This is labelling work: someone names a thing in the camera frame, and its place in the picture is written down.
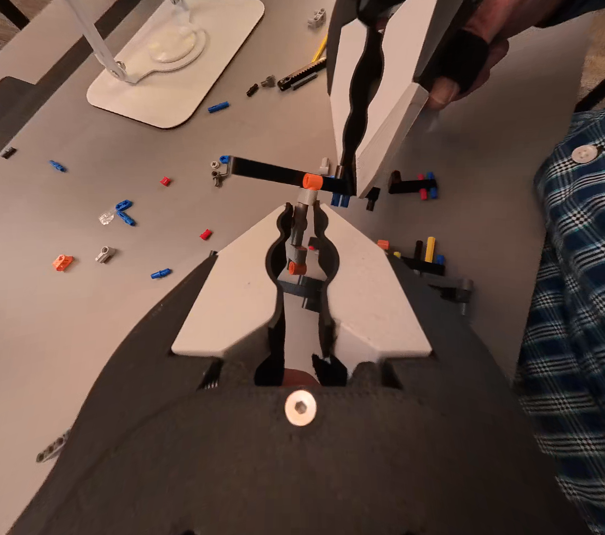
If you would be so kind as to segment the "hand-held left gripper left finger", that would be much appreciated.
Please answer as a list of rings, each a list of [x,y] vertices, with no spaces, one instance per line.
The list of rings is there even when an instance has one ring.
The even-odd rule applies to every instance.
[[[285,311],[278,278],[287,266],[293,206],[286,203],[218,252],[171,350],[243,363],[256,385],[284,378]]]

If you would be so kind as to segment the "blue plaid shirt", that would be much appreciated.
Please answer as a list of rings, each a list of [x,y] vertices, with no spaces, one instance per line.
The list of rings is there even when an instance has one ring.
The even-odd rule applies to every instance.
[[[572,116],[533,184],[546,236],[514,389],[564,495],[604,534],[604,110]]]

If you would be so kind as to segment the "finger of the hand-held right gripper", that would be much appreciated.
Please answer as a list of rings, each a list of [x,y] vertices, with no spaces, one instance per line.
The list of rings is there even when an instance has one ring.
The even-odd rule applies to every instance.
[[[365,198],[386,175],[397,150],[428,99],[414,81],[438,0],[405,0],[382,38],[382,77],[367,109],[366,133],[356,150],[357,197]]]
[[[341,28],[330,91],[338,173],[347,189],[367,193],[362,152],[371,138],[370,103],[383,73],[382,34],[361,21]]]

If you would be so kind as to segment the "long grey lego beam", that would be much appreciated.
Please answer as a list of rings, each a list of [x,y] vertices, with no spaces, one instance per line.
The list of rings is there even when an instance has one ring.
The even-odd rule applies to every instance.
[[[61,453],[62,449],[65,447],[70,433],[71,428],[68,428],[58,438],[52,441],[52,443],[46,446],[46,448],[39,452],[36,456],[36,463],[44,463],[52,458],[57,457]]]

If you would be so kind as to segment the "black lego gear rack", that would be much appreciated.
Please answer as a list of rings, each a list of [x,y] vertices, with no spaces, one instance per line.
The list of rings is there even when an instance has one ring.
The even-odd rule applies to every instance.
[[[320,72],[327,66],[327,57],[322,57],[317,61],[311,62],[302,68],[288,74],[287,76],[279,79],[276,83],[280,91],[286,91],[292,88],[292,86],[306,77],[309,77],[315,73]]]

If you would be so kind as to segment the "black straight lego beam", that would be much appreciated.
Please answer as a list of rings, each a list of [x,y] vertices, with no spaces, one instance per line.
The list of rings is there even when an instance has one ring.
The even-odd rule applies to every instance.
[[[264,180],[267,182],[296,186],[302,189],[305,171],[300,171],[283,166],[249,160],[241,157],[231,156],[227,164],[229,175]],[[331,192],[341,196],[353,197],[356,195],[352,179],[323,176],[323,185],[320,191]]]

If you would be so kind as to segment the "black metal table leg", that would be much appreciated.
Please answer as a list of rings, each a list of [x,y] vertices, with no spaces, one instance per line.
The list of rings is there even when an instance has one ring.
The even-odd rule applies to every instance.
[[[601,83],[594,87],[584,98],[575,106],[574,113],[590,111],[604,100],[604,84]]]

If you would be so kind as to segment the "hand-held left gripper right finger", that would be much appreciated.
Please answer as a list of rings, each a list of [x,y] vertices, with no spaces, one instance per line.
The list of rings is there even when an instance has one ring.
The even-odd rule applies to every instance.
[[[323,386],[344,386],[362,363],[427,358],[432,346],[385,251],[329,206],[314,204],[320,289],[313,355]]]

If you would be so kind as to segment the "grey link with orange bushes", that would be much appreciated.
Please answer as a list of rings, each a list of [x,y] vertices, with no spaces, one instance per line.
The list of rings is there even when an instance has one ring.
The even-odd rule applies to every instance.
[[[303,176],[303,187],[294,208],[289,248],[286,251],[290,275],[305,275],[307,272],[308,249],[303,243],[307,229],[307,215],[309,207],[314,206],[316,202],[323,181],[323,176],[319,174],[306,173]]]

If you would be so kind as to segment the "black lego chassis assembly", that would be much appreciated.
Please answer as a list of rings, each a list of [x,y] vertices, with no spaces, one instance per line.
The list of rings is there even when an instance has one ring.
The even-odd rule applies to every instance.
[[[387,240],[378,240],[376,244],[387,254],[404,263],[417,276],[423,278],[427,285],[440,292],[441,298],[458,306],[461,315],[468,314],[468,306],[474,290],[474,283],[467,278],[448,276],[445,258],[433,255],[433,261],[425,258],[427,252],[423,241],[417,241],[412,257],[405,257],[399,251],[391,251]]]

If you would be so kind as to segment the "short black pinned lego beam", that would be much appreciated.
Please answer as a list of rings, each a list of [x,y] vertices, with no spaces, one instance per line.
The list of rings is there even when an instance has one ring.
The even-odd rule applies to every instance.
[[[418,174],[415,180],[403,180],[400,171],[394,170],[388,183],[390,195],[419,194],[421,200],[436,200],[439,198],[439,189],[433,172]]]

